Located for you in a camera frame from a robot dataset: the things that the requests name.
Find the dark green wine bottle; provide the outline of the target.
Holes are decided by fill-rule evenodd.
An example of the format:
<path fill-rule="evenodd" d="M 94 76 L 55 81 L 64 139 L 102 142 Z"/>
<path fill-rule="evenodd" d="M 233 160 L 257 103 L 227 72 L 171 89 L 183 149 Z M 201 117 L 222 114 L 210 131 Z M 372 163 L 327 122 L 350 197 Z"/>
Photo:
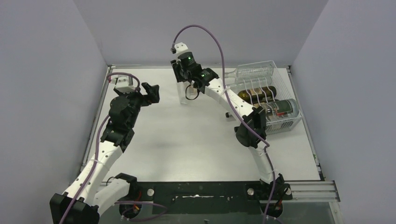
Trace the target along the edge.
<path fill-rule="evenodd" d="M 271 102 L 277 95 L 277 89 L 274 86 L 259 87 L 240 91 L 237 94 L 241 99 L 249 103 Z"/>

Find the clear square glass bottle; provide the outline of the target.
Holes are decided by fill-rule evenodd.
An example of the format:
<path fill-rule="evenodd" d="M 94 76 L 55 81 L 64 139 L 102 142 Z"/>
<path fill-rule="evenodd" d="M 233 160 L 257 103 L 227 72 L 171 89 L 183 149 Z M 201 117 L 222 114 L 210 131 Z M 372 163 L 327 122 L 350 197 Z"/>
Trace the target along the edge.
<path fill-rule="evenodd" d="M 226 72 L 225 78 L 257 78 L 272 76 L 274 66 L 271 64 L 252 63 L 238 66 L 234 71 Z"/>

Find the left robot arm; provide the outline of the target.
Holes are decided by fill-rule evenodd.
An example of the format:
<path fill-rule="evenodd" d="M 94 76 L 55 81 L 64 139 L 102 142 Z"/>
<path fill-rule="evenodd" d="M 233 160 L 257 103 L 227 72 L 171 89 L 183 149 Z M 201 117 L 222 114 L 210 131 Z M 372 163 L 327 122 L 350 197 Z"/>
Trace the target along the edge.
<path fill-rule="evenodd" d="M 115 203 L 133 192 L 134 176 L 120 174 L 116 181 L 102 190 L 102 181 L 112 165 L 130 144 L 137 117 L 142 107 L 159 103 L 160 87 L 142 83 L 140 91 L 122 93 L 110 102 L 108 115 L 99 126 L 95 152 L 76 180 L 62 193 L 50 200 L 55 224 L 97 224 L 100 216 Z"/>

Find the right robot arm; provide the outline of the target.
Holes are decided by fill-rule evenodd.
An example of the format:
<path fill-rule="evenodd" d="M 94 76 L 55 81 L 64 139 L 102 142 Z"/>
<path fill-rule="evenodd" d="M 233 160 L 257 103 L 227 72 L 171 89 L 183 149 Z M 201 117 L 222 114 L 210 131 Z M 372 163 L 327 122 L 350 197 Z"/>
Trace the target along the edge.
<path fill-rule="evenodd" d="M 210 68 L 202 68 L 191 52 L 180 54 L 170 62 L 178 83 L 188 82 L 199 93 L 217 101 L 240 125 L 236 128 L 237 141 L 247 147 L 259 171 L 260 180 L 271 184 L 277 174 L 268 155 L 266 115 L 262 107 L 253 107 L 235 92 Z"/>

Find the clear tall glass bottle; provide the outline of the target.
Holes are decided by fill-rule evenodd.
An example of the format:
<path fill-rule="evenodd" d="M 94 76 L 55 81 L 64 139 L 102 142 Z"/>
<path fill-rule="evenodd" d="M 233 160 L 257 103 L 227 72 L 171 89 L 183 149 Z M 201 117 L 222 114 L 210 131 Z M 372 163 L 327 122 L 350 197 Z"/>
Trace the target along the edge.
<path fill-rule="evenodd" d="M 186 99 L 186 89 L 188 89 L 189 82 L 178 82 L 177 83 L 177 93 L 179 97 L 179 103 L 182 105 L 187 105 L 188 100 Z"/>

